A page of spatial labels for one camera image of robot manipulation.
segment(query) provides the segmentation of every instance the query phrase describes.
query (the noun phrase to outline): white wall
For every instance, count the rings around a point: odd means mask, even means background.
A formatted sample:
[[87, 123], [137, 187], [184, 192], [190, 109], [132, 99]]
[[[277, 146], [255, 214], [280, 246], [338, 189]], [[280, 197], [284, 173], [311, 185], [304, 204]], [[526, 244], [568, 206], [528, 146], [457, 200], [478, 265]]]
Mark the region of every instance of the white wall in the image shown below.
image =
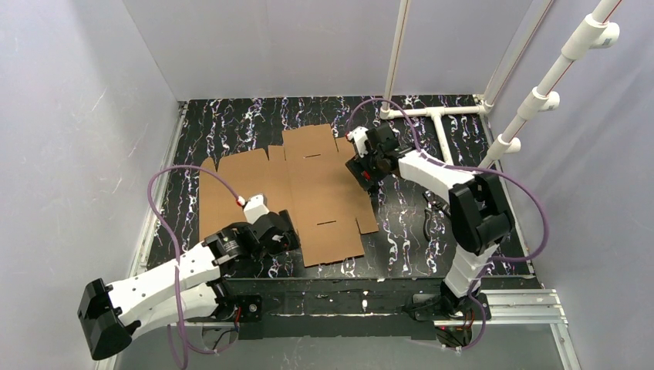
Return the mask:
[[[124, 0], [179, 100], [383, 94], [399, 0]], [[482, 93], [523, 0], [413, 0], [395, 94]]]
[[90, 369], [79, 299], [126, 277], [177, 103], [122, 2], [0, 8], [0, 367]]
[[[557, 0], [490, 118], [500, 133], [597, 0]], [[549, 212], [551, 242], [536, 273], [556, 288], [583, 368], [651, 368], [654, 311], [654, 43], [648, 0], [622, 2], [617, 44], [591, 50], [556, 86], [561, 107], [520, 131], [504, 169]], [[529, 244], [540, 220], [518, 193]]]

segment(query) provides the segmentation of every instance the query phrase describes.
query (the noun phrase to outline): black marbled mat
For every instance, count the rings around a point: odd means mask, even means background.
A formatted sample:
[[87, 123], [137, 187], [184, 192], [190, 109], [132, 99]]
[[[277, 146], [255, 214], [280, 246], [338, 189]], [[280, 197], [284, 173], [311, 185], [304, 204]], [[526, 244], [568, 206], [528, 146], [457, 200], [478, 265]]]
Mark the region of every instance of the black marbled mat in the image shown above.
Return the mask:
[[[267, 99], [192, 100], [181, 130], [175, 164], [200, 165], [207, 156], [215, 161], [268, 145], [282, 145], [281, 132], [305, 125], [329, 123], [334, 136], [344, 136], [349, 115], [369, 97], [307, 97]], [[394, 101], [404, 108], [424, 106], [469, 106], [472, 96], [397, 96]], [[354, 118], [353, 126], [379, 124], [379, 103], [364, 106]], [[441, 157], [436, 131], [431, 119], [417, 117], [415, 127], [420, 145]], [[411, 140], [409, 127], [402, 119], [391, 122], [400, 140]], [[487, 140], [479, 116], [457, 115], [443, 118], [450, 134], [454, 164], [476, 166], [487, 149]], [[184, 250], [198, 242], [198, 174], [177, 171], [170, 176], [163, 204], [164, 216], [171, 224]], [[394, 278], [444, 277], [450, 268], [456, 243], [450, 223], [436, 214], [431, 223], [431, 242], [423, 236], [426, 202], [424, 189], [414, 183], [387, 177], [373, 208], [379, 232], [362, 236], [365, 256], [341, 263], [304, 268], [302, 252], [293, 251], [263, 261], [238, 266], [233, 278]], [[517, 235], [504, 242], [499, 254], [524, 255]], [[165, 230], [155, 235], [148, 268], [174, 257], [173, 245]], [[502, 264], [491, 274], [529, 274], [526, 264]]]

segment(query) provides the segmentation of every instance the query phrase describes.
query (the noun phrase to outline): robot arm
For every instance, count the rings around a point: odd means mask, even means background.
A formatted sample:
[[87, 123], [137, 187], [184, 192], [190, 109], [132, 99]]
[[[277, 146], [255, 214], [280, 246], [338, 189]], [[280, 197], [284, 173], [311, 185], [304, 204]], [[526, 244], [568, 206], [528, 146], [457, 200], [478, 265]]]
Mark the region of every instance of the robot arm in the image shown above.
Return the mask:
[[347, 139], [356, 155], [346, 166], [363, 189], [374, 192], [379, 181], [394, 174], [433, 191], [449, 204], [457, 250], [441, 285], [441, 306], [450, 313], [459, 311], [466, 304], [470, 285], [514, 228], [499, 178], [436, 164], [425, 153], [401, 146], [388, 123], [374, 129], [358, 127]]
[[138, 336], [177, 321], [174, 277], [179, 268], [184, 313], [188, 318], [217, 314], [237, 303], [220, 292], [219, 283], [232, 262], [299, 247], [285, 210], [268, 211], [263, 195], [245, 204], [245, 219], [228, 225], [176, 260], [134, 277], [87, 284], [77, 312], [94, 360], [125, 349]]

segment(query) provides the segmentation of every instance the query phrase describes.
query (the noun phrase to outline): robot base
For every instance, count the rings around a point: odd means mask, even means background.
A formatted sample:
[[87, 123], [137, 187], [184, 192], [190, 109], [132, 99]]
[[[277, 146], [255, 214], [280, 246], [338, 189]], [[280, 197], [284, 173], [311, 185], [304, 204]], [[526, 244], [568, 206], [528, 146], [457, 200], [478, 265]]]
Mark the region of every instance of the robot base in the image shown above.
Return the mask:
[[[421, 304], [423, 302], [429, 301], [433, 298], [437, 298], [437, 294], [414, 294], [412, 298], [412, 303], [413, 304]], [[491, 308], [488, 305], [488, 298], [484, 293], [479, 293], [477, 295], [477, 300], [484, 306], [484, 311], [486, 312], [486, 319], [491, 318]], [[481, 312], [479, 311], [479, 307], [476, 304], [471, 305], [472, 310], [474, 312], [474, 317], [477, 319], [481, 318]], [[439, 312], [438, 310], [433, 310], [428, 307], [425, 307], [422, 310], [418, 310], [415, 312], [409, 313], [409, 315], [414, 318], [417, 321], [436, 321], [436, 320], [452, 320], [451, 317], [448, 317], [447, 315], [444, 315], [443, 313]]]

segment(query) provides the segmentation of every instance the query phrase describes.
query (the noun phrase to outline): flattened cardboard box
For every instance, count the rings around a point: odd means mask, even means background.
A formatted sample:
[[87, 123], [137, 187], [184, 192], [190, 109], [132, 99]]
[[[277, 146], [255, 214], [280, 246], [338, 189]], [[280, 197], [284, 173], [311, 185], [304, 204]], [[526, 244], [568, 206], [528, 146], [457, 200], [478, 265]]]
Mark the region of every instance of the flattened cardboard box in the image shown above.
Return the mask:
[[[217, 172], [248, 199], [263, 193], [268, 209], [288, 210], [300, 236], [305, 266], [363, 255], [360, 234], [378, 231], [373, 207], [346, 169], [354, 156], [346, 138], [334, 139], [329, 125], [305, 126], [282, 133], [284, 146], [269, 146], [221, 158]], [[202, 167], [216, 170], [207, 158]], [[200, 173], [200, 238], [245, 221], [231, 194]]]

